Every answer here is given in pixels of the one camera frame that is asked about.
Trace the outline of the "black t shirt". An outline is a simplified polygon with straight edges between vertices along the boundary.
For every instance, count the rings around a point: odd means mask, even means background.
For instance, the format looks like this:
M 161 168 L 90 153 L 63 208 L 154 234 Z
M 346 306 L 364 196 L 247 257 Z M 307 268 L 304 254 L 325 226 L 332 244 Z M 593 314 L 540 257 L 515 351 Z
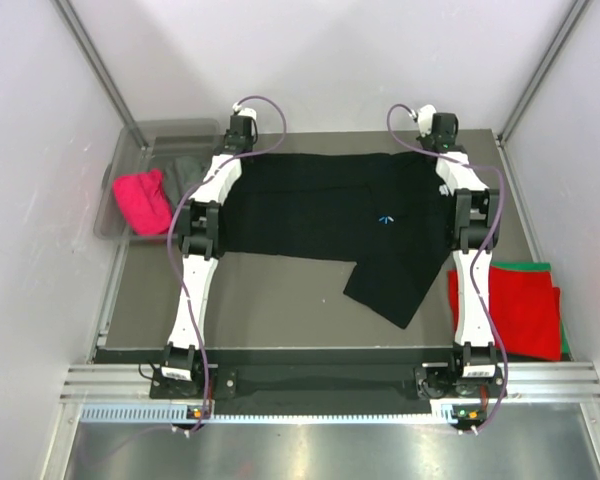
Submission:
M 413 152 L 266 154 L 221 208 L 229 252 L 352 262 L 343 293 L 406 328 L 450 255 L 454 200 Z

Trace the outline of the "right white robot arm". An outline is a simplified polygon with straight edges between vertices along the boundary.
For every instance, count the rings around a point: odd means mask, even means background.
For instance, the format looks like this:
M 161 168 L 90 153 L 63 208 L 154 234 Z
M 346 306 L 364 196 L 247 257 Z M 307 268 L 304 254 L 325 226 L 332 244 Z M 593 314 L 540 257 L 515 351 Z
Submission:
M 448 238 L 457 274 L 457 357 L 446 380 L 467 396 L 497 374 L 496 337 L 489 313 L 489 271 L 502 216 L 501 189 L 490 188 L 456 144 L 459 121 L 425 105 L 414 114 L 418 141 L 436 157 L 435 171 L 453 199 Z

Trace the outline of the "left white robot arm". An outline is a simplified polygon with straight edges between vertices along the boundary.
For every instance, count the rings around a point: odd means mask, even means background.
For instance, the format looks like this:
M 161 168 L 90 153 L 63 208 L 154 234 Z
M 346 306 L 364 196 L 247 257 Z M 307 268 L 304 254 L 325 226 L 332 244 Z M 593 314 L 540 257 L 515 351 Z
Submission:
M 251 108 L 236 110 L 211 160 L 197 167 L 194 175 L 185 171 L 180 176 L 183 192 L 167 231 L 167 251 L 181 292 L 160 370 L 189 397 L 206 387 L 207 374 L 197 366 L 196 357 L 202 353 L 209 290 L 222 256 L 220 209 L 242 174 L 239 156 L 253 149 L 256 118 Z

